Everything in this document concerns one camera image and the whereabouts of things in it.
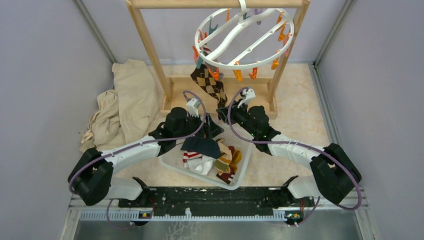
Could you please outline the beige striped ribbed sock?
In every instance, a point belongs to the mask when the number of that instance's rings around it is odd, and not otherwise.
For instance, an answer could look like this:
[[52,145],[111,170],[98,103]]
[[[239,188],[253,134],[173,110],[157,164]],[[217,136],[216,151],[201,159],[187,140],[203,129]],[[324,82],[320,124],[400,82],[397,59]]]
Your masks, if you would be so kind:
[[216,177],[229,185],[237,171],[237,164],[234,161],[236,150],[233,146],[225,145],[222,138],[218,138],[216,142],[220,151],[220,157],[213,164],[217,172]]

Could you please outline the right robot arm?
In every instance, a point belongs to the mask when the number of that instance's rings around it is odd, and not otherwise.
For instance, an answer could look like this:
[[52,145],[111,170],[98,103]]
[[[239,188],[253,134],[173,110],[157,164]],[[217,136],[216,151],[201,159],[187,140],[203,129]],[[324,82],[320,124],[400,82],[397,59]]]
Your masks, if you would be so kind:
[[285,183],[281,199],[287,206],[295,206],[304,197],[323,197],[339,206],[352,190],[362,197],[362,176],[340,145],[313,146],[285,136],[270,125],[263,106],[226,106],[216,112],[230,127],[236,124],[248,132],[249,138],[240,139],[254,144],[260,152],[311,170],[311,176],[292,177]]

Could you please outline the red white striped sock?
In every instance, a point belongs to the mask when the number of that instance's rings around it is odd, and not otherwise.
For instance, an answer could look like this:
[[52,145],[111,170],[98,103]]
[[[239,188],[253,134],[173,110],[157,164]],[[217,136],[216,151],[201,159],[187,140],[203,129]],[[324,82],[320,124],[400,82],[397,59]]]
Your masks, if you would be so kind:
[[194,159],[201,159],[203,157],[203,154],[195,151],[183,151],[183,162],[187,163],[190,160]]

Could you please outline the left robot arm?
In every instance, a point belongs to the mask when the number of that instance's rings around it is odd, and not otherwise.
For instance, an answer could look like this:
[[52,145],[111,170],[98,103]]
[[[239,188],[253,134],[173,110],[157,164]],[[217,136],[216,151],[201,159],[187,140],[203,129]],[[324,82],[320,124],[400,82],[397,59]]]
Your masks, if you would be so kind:
[[100,151],[96,147],[85,150],[71,171],[67,181],[71,193],[78,195],[86,206],[103,199],[131,200],[138,207],[149,203],[150,193],[139,180],[113,180],[113,176],[138,162],[165,155],[178,141],[198,153],[219,156],[214,138],[224,133],[206,113],[203,117],[191,116],[182,107],[175,107],[156,129],[141,139],[124,146]]

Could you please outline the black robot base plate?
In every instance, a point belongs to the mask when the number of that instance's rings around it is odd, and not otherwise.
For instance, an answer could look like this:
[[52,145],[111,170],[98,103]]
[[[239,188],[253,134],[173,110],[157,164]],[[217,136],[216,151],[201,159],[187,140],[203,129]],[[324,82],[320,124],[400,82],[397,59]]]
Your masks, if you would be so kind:
[[295,199],[285,186],[248,186],[228,190],[219,187],[148,187],[139,178],[142,193],[135,200],[119,199],[120,208],[152,208],[154,216],[183,216],[189,209],[194,217],[270,216],[278,208],[300,210],[313,207],[310,197]]

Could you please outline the mustard yellow sock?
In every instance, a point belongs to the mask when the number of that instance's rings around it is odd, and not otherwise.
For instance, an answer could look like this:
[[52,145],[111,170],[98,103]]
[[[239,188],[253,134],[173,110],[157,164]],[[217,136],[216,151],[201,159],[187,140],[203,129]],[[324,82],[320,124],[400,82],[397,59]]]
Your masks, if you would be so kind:
[[229,164],[229,167],[231,169],[231,172],[235,174],[238,170],[237,165],[242,159],[242,154],[240,150],[234,148],[233,146],[229,146],[228,148],[231,151],[231,162]]

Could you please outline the dark blue sock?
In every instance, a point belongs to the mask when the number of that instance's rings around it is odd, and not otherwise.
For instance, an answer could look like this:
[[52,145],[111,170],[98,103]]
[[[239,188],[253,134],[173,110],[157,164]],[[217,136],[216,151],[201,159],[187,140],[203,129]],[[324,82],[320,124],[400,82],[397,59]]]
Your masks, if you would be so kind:
[[198,136],[186,138],[181,150],[196,152],[214,159],[218,159],[221,156],[221,150],[216,141],[211,138],[201,138]]

